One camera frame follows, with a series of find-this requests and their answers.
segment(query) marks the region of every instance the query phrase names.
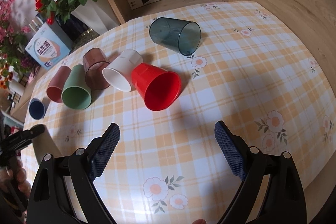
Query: wooden shelf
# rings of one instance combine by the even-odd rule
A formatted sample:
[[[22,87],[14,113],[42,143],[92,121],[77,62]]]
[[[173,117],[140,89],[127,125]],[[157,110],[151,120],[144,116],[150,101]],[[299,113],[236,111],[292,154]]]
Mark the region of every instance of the wooden shelf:
[[[151,15],[171,9],[185,7],[189,5],[218,2],[223,0],[160,0],[138,9],[132,10],[132,18],[142,17],[145,15]]]

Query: transparent gray cup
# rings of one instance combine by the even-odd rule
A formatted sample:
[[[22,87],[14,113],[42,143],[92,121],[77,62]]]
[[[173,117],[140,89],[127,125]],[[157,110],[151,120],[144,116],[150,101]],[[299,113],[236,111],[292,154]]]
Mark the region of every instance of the transparent gray cup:
[[[193,21],[160,17],[152,23],[149,35],[155,44],[188,56],[200,44],[201,29]]]

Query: blue box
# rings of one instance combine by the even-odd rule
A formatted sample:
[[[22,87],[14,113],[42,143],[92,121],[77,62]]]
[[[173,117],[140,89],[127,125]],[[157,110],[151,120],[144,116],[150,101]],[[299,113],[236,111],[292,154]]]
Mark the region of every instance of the blue box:
[[[72,44],[71,39],[57,22],[52,25],[44,23],[25,50],[43,68],[49,70],[69,54]]]

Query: blue textured pad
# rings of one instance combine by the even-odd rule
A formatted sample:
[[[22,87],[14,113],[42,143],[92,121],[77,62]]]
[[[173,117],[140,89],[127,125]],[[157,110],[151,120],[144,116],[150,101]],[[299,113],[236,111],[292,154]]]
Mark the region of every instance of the blue textured pad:
[[[91,159],[91,170],[88,176],[92,182],[95,180],[95,178],[102,175],[119,140],[120,129],[119,126],[115,125],[107,134],[102,144]]]
[[[244,159],[220,122],[215,125],[215,138],[234,175],[240,177],[241,180],[245,180]]]

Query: plaid tablecloth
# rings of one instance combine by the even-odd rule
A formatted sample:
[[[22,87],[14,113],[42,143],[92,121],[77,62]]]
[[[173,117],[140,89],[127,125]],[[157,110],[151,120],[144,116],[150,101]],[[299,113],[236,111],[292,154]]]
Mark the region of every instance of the plaid tablecloth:
[[[200,47],[185,57],[154,44],[148,30],[157,17],[197,22]],[[51,103],[43,120],[26,117],[25,128],[44,123],[64,155],[86,147],[110,123],[120,126],[120,142],[94,182],[118,223],[219,220],[240,180],[214,138],[218,120],[265,153],[289,151],[304,188],[335,151],[336,100],[325,75],[298,37],[255,2],[193,5],[131,20],[65,58],[32,97],[43,99],[58,68],[81,64],[93,47],[107,56],[137,50],[145,62],[176,71],[184,85],[160,112],[148,110],[135,90],[109,87],[85,110]],[[32,182],[38,170],[32,146],[22,157]]]

